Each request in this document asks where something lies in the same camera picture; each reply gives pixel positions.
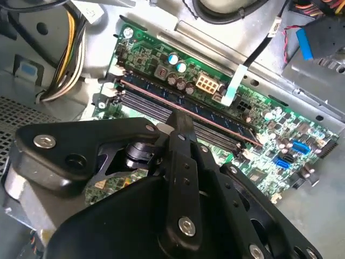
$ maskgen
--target blue sata port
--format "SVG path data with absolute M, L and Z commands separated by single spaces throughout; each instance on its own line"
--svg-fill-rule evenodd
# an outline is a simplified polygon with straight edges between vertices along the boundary
M 290 164 L 288 162 L 284 161 L 283 159 L 281 159 L 278 156 L 276 156 L 273 159 L 273 163 L 275 163 L 276 166 L 279 166 L 279 167 L 284 168 L 284 169 L 289 169 L 290 168 Z
M 302 153 L 303 155 L 307 155 L 311 151 L 311 149 L 306 144 L 298 142 L 296 140 L 293 141 L 292 150 L 295 150 L 298 153 Z

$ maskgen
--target yellow wire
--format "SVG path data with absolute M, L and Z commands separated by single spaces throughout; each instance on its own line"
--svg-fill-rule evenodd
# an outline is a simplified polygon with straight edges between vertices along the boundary
M 74 22 L 74 19 L 70 15 L 69 12 L 67 12 L 67 16 L 68 16 L 68 23 L 69 23 L 69 27 L 70 27 L 70 32 L 69 32 L 69 35 L 68 35 L 68 44 L 67 44 L 67 51 L 66 51 L 65 59 L 64 59 L 63 65 L 61 67 L 61 70 L 59 72 L 58 80 L 60 80 L 60 78 L 63 75 L 63 71 L 66 69 L 68 58 L 69 58 L 69 56 L 71 54 L 73 38 L 74 38 L 75 22 Z
M 335 10 L 335 14 L 336 14 L 336 15 L 340 13 L 340 11 L 341 11 L 341 9 L 343 9 L 344 5 L 345 5 L 345 0 L 344 0 L 344 1 L 338 6 L 338 8 Z

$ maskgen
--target perforated metal grille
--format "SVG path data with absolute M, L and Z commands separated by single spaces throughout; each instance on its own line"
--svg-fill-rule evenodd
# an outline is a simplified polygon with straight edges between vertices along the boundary
M 16 129 L 27 124 L 56 122 L 58 119 L 0 96 L 0 175 Z

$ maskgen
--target white wire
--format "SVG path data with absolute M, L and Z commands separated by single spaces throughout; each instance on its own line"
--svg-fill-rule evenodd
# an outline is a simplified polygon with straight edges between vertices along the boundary
M 77 81 L 81 75 L 82 67 L 84 65 L 85 49 L 86 49 L 86 46 L 85 46 L 85 30 L 84 30 L 84 33 L 82 34 L 81 44 L 80 44 L 80 47 L 78 50 L 77 67 L 75 68 L 75 71 L 74 71 L 72 77 L 70 78 L 70 80 L 65 85 L 63 85 L 59 88 L 58 92 L 56 92 L 55 94 L 53 94 L 50 97 L 43 99 L 42 101 L 55 100 L 55 99 L 63 96 L 64 94 L 66 94 L 70 89 L 72 89 L 76 85 L 76 83 L 77 83 Z

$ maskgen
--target wire bundle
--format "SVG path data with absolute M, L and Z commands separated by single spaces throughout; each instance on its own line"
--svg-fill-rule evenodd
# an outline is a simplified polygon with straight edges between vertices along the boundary
M 53 101 L 71 90 L 77 83 L 85 60 L 86 19 L 79 19 L 77 28 L 73 17 L 68 14 L 70 24 L 68 44 L 55 71 L 52 83 L 46 91 L 37 95 L 37 102 Z
M 345 6 L 345 0 L 322 0 L 324 3 L 327 3 L 331 9 L 335 9 L 335 14 L 340 14 L 341 10 Z M 323 16 L 323 12 L 316 7 L 314 4 L 307 5 L 295 5 L 297 9 L 300 9 L 305 15 L 310 17 Z

